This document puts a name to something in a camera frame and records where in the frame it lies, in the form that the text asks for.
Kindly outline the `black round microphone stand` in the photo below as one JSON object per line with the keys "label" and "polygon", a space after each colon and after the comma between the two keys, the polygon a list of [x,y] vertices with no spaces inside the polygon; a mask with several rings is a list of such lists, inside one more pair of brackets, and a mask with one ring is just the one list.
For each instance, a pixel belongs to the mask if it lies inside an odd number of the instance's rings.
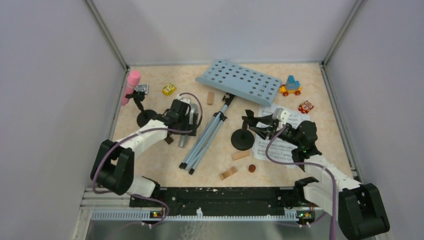
{"label": "black round microphone stand", "polygon": [[234,131],[231,135],[230,141],[232,146],[239,151],[246,151],[253,147],[255,142],[255,137],[252,132],[249,131],[249,118],[254,117],[254,112],[252,110],[245,110],[246,116],[242,117],[242,126],[240,129]]}

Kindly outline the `light blue music stand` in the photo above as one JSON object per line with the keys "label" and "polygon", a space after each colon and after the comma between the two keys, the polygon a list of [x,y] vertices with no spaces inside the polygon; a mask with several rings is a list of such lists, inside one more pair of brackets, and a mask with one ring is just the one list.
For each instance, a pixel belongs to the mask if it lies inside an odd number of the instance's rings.
{"label": "light blue music stand", "polygon": [[270,107],[283,84],[271,75],[243,67],[234,62],[218,59],[199,77],[197,82],[225,92],[223,107],[214,113],[193,147],[180,164],[192,175],[206,154],[216,134],[227,119],[225,112],[234,98],[242,98],[261,106]]}

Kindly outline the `grey microphone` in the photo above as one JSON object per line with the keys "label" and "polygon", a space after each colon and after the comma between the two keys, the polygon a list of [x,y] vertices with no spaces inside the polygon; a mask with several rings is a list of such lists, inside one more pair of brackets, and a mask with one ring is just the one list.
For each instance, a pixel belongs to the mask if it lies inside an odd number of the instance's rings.
{"label": "grey microphone", "polygon": [[[193,127],[195,127],[198,124],[198,117],[199,117],[198,109],[199,107],[196,103],[190,104],[187,125],[185,126],[185,129],[184,129],[185,131],[192,130]],[[185,148],[188,143],[188,140],[189,140],[188,134],[181,135],[179,139],[178,147],[182,149]]]}

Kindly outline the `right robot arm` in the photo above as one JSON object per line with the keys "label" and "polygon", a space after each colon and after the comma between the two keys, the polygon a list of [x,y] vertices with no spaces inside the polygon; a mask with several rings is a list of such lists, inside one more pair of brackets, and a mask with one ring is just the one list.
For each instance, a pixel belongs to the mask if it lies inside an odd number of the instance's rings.
{"label": "right robot arm", "polygon": [[287,122],[289,112],[282,108],[260,117],[252,110],[245,113],[243,124],[257,136],[270,144],[280,139],[296,147],[290,165],[300,167],[311,181],[293,192],[293,200],[299,206],[311,202],[331,216],[331,240],[336,239],[336,226],[348,240],[364,240],[390,230],[379,189],[347,176],[325,158],[316,146],[315,122],[304,120],[293,127]]}

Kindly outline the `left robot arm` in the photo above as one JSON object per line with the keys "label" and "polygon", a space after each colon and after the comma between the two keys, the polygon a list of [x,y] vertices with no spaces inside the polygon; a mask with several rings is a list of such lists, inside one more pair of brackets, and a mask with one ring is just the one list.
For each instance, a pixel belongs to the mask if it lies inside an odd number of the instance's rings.
{"label": "left robot arm", "polygon": [[189,98],[178,97],[164,113],[143,114],[147,122],[138,130],[117,141],[104,140],[99,147],[90,173],[92,187],[100,185],[105,193],[117,195],[139,195],[149,207],[160,202],[157,183],[144,176],[136,176],[135,160],[148,148],[164,141],[172,134],[196,134],[190,112],[193,110]]}

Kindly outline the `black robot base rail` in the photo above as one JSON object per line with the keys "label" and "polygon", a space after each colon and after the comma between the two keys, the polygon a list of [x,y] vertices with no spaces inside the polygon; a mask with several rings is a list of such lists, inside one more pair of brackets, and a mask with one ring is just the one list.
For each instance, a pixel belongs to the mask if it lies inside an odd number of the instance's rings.
{"label": "black robot base rail", "polygon": [[205,216],[282,216],[293,208],[312,209],[294,187],[161,187],[149,200],[132,197],[132,208],[168,205],[170,216],[193,216],[200,209]]}

